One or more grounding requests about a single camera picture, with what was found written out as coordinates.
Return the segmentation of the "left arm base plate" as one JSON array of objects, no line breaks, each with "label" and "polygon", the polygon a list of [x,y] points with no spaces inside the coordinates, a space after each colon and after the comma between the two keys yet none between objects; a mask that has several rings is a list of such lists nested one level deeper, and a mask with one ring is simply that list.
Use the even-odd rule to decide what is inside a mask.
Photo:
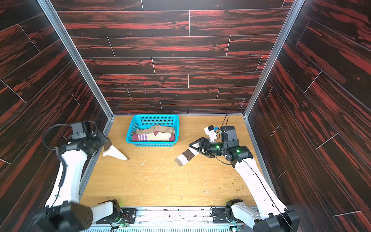
[{"label": "left arm base plate", "polygon": [[134,224],[136,220],[137,208],[122,208],[116,199],[105,201],[104,203],[112,203],[113,213],[96,222],[96,224],[119,225],[125,226]]}]

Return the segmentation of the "white maroon sock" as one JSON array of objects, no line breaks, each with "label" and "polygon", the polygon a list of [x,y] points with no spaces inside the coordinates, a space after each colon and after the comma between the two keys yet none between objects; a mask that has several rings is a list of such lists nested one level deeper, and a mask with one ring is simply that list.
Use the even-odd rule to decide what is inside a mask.
[{"label": "white maroon sock", "polygon": [[121,151],[119,151],[111,142],[110,139],[108,139],[107,143],[104,145],[104,152],[103,156],[107,157],[114,157],[119,160],[129,160]]}]

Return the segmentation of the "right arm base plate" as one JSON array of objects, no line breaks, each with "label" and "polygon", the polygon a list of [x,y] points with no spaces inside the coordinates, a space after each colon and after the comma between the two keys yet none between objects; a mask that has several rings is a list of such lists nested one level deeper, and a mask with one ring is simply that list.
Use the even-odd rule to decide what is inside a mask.
[{"label": "right arm base plate", "polygon": [[244,224],[244,222],[236,219],[236,217],[232,214],[231,205],[239,202],[243,202],[243,200],[237,198],[226,202],[226,205],[224,207],[210,207],[209,214],[213,217],[213,223]]}]

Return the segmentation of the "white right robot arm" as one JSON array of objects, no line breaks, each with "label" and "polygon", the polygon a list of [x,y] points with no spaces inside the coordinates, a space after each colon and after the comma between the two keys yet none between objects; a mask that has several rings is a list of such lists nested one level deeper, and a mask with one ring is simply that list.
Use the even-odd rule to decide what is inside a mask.
[{"label": "white right robot arm", "polygon": [[250,150],[240,145],[236,129],[233,126],[221,127],[221,142],[215,140],[213,126],[207,127],[205,132],[208,137],[190,143],[189,150],[211,159],[223,156],[241,176],[257,205],[257,210],[254,210],[241,199],[228,201],[224,207],[226,220],[242,222],[254,232],[296,232],[300,224],[298,214],[295,210],[288,210],[270,188]]}]

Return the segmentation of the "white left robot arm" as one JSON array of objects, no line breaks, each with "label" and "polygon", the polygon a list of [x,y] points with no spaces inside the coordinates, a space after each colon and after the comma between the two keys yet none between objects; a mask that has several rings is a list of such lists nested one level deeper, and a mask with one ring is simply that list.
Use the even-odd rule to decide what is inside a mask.
[{"label": "white left robot arm", "polygon": [[110,226],[121,223],[122,210],[115,199],[94,207],[80,204],[80,181],[88,158],[103,149],[104,156],[128,160],[106,135],[91,128],[92,123],[81,121],[70,124],[72,134],[68,142],[52,149],[60,161],[56,186],[45,208],[33,216],[34,224],[43,232],[79,232],[100,220]]}]

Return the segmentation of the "white striped sock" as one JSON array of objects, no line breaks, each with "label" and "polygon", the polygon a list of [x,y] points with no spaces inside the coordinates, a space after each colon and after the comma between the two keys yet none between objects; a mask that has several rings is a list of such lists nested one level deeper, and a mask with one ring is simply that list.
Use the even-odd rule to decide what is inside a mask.
[{"label": "white striped sock", "polygon": [[199,154],[198,148],[194,149],[189,147],[186,151],[181,153],[174,161],[180,166],[184,166],[189,163],[195,156]]}]

